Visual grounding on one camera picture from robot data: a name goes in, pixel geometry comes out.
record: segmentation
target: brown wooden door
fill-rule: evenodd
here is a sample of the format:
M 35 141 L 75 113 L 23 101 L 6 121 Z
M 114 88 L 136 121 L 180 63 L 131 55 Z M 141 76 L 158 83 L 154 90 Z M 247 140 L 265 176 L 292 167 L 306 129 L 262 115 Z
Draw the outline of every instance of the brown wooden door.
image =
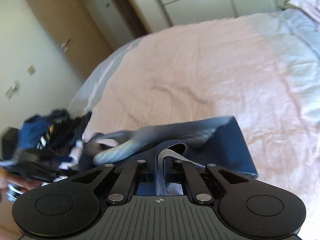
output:
M 112 49 L 79 0 L 27 0 L 34 14 L 83 78 Z

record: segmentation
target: pillow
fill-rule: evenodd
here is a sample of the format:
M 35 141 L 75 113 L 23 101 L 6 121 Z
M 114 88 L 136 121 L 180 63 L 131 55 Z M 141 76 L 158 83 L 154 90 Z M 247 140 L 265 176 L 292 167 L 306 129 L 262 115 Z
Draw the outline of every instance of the pillow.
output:
M 320 24 L 320 0 L 291 0 L 289 4 L 301 9 Z

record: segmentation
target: hand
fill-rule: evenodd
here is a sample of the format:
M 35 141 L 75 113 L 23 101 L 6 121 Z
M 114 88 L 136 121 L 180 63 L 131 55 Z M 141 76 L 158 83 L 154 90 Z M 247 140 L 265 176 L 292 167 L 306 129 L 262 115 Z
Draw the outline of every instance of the hand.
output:
M 40 187 L 41 181 L 27 180 L 19 175 L 12 174 L 0 167 L 0 193 L 8 191 L 8 183 L 13 183 L 20 186 L 23 193 Z

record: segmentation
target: pink blanket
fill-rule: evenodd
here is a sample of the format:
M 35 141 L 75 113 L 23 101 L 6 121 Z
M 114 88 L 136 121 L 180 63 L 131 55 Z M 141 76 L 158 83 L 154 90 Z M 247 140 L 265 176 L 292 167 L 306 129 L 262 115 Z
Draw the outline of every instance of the pink blanket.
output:
M 234 115 L 259 179 L 298 195 L 300 231 L 320 226 L 318 131 L 301 115 L 281 56 L 245 17 L 146 36 L 108 81 L 83 135 Z

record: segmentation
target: gray ribbed plate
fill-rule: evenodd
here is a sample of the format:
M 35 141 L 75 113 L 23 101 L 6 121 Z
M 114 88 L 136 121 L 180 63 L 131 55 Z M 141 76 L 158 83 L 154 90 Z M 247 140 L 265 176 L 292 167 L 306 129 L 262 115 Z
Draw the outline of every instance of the gray ribbed plate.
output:
M 187 196 L 133 196 L 109 207 L 92 228 L 70 240 L 246 240 L 226 228 L 214 211 Z M 299 239 L 291 236 L 288 240 Z

